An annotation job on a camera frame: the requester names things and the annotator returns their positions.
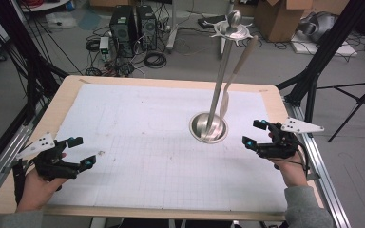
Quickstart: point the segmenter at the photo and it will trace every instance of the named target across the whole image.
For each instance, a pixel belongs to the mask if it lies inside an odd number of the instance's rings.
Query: metal stand
[[[314,102],[316,99],[317,80],[322,70],[341,47],[351,33],[354,26],[365,14],[365,0],[350,0],[346,8],[338,17],[326,39],[310,61],[309,65],[297,76],[277,85],[279,90],[295,85],[292,92],[286,95],[285,102],[300,106],[301,100],[308,93],[305,122],[311,123],[313,119]]]
[[[361,84],[348,84],[348,85],[333,85],[333,86],[325,86],[325,87],[318,87],[317,88],[317,89],[334,88],[334,89],[338,90],[339,92],[342,92],[342,93],[346,94],[347,96],[355,99],[356,100],[356,104],[358,105],[352,111],[352,113],[348,116],[348,118],[346,118],[345,122],[343,122],[343,124],[339,127],[339,129],[334,133],[334,135],[331,137],[331,139],[328,140],[329,143],[334,139],[334,137],[337,135],[337,133],[339,133],[339,131],[345,126],[345,124],[347,122],[349,122],[349,120],[351,120],[351,118],[356,114],[356,112],[361,108],[361,106],[365,104],[365,94],[363,94],[363,96],[361,96],[360,98],[358,98],[357,96],[352,95],[349,92],[341,89],[342,87],[350,87],[350,86],[365,86],[365,83],[361,83]]]

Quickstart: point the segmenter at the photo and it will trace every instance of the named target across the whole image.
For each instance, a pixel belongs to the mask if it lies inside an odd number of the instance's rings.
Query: person's left hand
[[[17,206],[17,212],[40,210],[51,199],[52,195],[67,179],[54,179],[47,182],[32,169],[26,175],[22,199]]]

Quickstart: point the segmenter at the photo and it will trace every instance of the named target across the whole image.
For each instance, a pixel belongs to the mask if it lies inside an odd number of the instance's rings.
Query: gray sleeve
[[[3,219],[3,228],[41,228],[42,211],[10,214]]]
[[[328,211],[318,206],[312,187],[289,187],[284,194],[287,201],[285,217],[290,228],[334,227]]]

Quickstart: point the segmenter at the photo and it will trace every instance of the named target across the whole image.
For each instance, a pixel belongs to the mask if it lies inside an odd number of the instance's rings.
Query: black tripod
[[[317,88],[317,89],[334,88],[334,89],[338,90],[339,92],[342,92],[345,95],[348,95],[349,97],[355,99],[356,100],[356,104],[357,104],[357,107],[352,111],[352,113],[348,116],[348,118],[346,118],[345,122],[343,122],[343,124],[334,133],[334,135],[331,137],[331,139],[328,140],[329,143],[334,139],[334,137],[337,135],[337,133],[339,133],[339,131],[345,126],[345,124],[347,122],[349,122],[349,120],[351,120],[351,118],[361,108],[361,106],[365,104],[365,94],[363,94],[363,96],[361,96],[360,98],[358,98],[357,96],[355,96],[355,95],[353,95],[353,94],[351,94],[351,93],[349,93],[349,92],[341,89],[342,87],[349,87],[349,86],[365,86],[365,83],[361,83],[361,84],[348,84],[348,85],[332,85],[332,86],[325,86],[325,87],[318,87]]]

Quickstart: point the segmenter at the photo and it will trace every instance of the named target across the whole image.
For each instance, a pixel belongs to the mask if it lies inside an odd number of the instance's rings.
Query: hand
[[[51,199],[52,195],[67,179],[54,179],[47,182],[32,169],[26,175],[25,189],[16,213],[40,210]]]
[[[308,186],[298,153],[288,159],[270,159],[269,161],[279,167],[286,186]]]

